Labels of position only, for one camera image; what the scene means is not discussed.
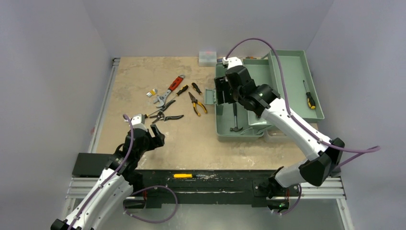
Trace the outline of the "yellow needle nose pliers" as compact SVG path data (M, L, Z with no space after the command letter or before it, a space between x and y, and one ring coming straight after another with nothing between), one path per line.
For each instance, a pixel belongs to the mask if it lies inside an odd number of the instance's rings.
M199 102L199 101L193 96L192 93L188 92L188 95L189 95L190 100L191 100L191 102L192 102L192 104L193 104L193 110L194 110L194 112L196 113L197 116L201 116L201 114L200 114L199 111L198 111L198 106L200 106L200 107L203 109L203 112L204 112L205 114L208 113L206 107L205 107L201 102Z

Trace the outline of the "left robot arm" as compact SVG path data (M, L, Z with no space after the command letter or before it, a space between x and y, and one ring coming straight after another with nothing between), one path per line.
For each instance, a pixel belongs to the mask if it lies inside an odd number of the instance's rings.
M164 145L165 136L155 124L142 124L128 132L125 142L116 148L97 183L82 202L63 220L56 219L52 230L96 230L128 196L142 192L142 176L135 172L145 152Z

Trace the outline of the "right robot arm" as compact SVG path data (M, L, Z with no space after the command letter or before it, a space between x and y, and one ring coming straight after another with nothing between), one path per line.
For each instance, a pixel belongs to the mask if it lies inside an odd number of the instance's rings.
M269 85L257 86L243 65L226 65L225 76L215 79L220 103L239 103L246 110L271 122L291 138L305 155L305 161L281 167L270 177L269 189L280 195L294 184L320 186L337 167L345 146L340 138L332 139L298 117L285 100Z

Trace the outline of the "long black yellow screwdriver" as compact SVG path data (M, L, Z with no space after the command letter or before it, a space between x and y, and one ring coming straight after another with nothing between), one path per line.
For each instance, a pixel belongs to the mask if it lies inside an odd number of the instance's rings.
M316 103L315 103L315 101L314 101L314 99L313 99L313 97L311 95L311 92L308 89L308 86L307 86L305 80L303 80L303 85L304 85L304 88L305 88L305 91L306 91L305 94L306 94L306 97L307 97L308 107L310 109L312 109L312 110L315 110L316 109Z

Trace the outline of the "small black hammer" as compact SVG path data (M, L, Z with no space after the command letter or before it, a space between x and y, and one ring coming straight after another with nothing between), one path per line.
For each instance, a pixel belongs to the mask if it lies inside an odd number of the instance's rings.
M242 127L238 127L238 121L237 121L237 104L233 103L233 118L234 118L234 127L230 128L231 132L239 132L241 131L243 128Z

